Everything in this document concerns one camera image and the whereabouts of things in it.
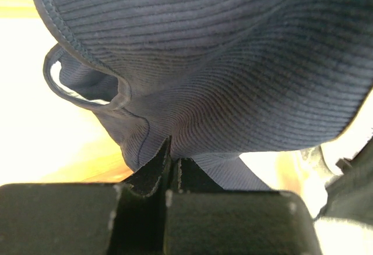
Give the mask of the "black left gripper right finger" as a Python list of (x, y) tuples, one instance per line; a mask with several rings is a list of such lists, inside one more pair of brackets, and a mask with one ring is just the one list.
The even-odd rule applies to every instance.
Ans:
[(321, 254), (308, 209), (292, 192), (224, 190), (180, 159), (165, 201), (164, 254)]

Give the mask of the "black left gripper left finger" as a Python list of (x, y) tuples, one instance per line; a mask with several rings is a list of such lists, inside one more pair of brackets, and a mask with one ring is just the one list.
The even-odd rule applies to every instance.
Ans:
[(170, 139), (118, 183), (1, 187), (2, 254), (162, 254)]

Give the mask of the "navy blue underwear beige waistband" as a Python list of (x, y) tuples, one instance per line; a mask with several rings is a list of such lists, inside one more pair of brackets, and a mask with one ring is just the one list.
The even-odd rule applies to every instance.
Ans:
[(45, 80), (95, 114), (136, 171), (171, 138), (226, 189), (242, 153), (332, 140), (372, 89), (372, 0), (33, 0)]

